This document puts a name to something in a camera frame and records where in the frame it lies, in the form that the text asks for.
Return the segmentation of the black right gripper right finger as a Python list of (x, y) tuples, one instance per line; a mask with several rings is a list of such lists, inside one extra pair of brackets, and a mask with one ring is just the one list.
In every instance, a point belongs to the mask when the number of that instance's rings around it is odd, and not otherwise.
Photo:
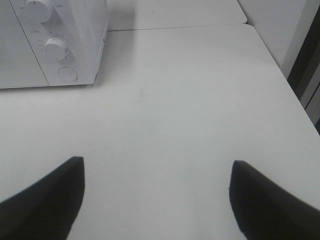
[(233, 162), (229, 201), (237, 225), (248, 240), (320, 238), (320, 211), (245, 161)]

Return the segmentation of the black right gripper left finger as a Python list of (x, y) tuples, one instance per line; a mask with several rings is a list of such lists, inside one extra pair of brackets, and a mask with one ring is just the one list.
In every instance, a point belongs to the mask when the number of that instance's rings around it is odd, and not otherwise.
[(0, 203), (2, 240), (66, 240), (82, 206), (85, 163), (81, 156)]

